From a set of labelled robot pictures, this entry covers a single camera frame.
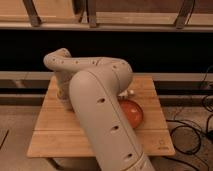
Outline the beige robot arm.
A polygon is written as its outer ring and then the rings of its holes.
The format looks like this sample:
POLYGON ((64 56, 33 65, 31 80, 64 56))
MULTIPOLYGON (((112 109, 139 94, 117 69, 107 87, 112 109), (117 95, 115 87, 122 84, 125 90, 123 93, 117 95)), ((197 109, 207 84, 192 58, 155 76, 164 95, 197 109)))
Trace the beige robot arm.
POLYGON ((68 75, 68 97, 102 171, 155 171, 118 102, 132 82, 128 62, 73 58, 62 48, 47 54, 44 64, 58 79, 68 75))

